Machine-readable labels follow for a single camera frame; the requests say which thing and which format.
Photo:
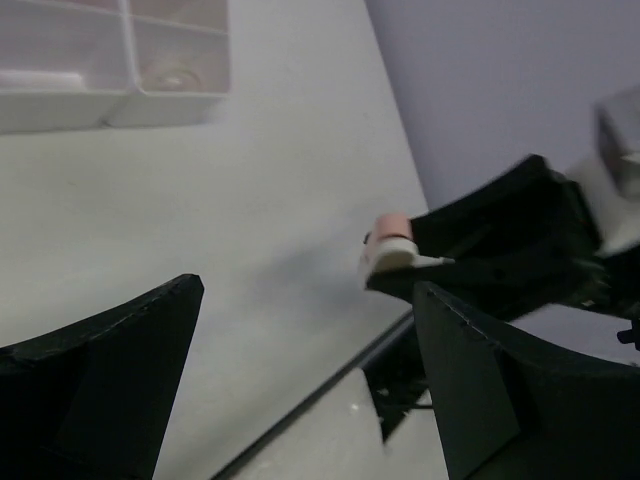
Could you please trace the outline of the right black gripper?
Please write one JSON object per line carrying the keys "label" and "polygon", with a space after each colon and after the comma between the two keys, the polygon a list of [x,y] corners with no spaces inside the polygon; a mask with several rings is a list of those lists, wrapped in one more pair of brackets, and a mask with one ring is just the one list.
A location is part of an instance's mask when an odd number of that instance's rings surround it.
{"label": "right black gripper", "polygon": [[[546,238],[523,249],[542,229]],[[371,274],[367,290],[407,302],[432,283],[499,320],[547,304],[626,320],[639,318],[639,249],[604,254],[581,187],[529,155],[468,195],[411,220],[419,252],[449,257],[432,265]]]}

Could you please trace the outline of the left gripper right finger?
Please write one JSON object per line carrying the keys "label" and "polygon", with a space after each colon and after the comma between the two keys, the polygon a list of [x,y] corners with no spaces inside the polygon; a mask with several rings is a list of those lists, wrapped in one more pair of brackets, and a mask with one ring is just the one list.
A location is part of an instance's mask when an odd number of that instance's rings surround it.
{"label": "left gripper right finger", "polygon": [[413,295],[452,479],[635,479],[639,370],[498,321],[441,288]]}

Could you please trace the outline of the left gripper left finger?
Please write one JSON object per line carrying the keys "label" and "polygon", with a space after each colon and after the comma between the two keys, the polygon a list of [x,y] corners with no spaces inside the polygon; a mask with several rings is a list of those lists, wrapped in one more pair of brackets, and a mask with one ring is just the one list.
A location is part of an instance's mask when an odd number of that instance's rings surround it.
{"label": "left gripper left finger", "polygon": [[2,478],[152,478],[203,295],[183,274],[2,347]]}

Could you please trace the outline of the pink stapler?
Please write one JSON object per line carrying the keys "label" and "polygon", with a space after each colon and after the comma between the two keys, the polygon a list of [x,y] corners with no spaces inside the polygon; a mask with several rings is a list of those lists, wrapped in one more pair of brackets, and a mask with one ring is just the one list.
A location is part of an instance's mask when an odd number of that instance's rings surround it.
{"label": "pink stapler", "polygon": [[446,263],[453,263],[453,260],[421,255],[414,241],[410,219],[402,213],[388,213],[376,219],[365,237],[358,279],[365,287],[375,274]]}

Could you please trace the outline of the left white organizer tray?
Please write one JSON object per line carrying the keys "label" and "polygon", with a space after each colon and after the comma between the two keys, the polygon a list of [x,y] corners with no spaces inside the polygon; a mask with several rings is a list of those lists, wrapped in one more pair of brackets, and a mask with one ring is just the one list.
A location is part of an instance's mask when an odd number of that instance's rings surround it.
{"label": "left white organizer tray", "polygon": [[2,2],[2,132],[94,128],[131,83],[122,2]]}

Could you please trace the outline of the white organizer tray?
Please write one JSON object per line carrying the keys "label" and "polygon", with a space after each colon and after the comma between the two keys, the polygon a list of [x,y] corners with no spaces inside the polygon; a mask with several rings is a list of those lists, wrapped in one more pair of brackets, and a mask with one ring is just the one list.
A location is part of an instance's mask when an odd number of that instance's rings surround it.
{"label": "white organizer tray", "polygon": [[207,121],[231,85],[229,3],[121,1],[128,93],[105,119],[115,128]]}
{"label": "white organizer tray", "polygon": [[2,132],[94,128],[131,83],[122,2],[2,2]]}

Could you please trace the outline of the right white organizer tray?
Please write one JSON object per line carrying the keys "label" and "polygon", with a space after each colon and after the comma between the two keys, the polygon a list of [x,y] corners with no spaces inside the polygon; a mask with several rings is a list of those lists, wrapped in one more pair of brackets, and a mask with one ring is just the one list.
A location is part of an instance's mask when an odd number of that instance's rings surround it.
{"label": "right white organizer tray", "polygon": [[115,128],[207,121],[231,85],[229,3],[121,1],[128,93],[105,119]]}

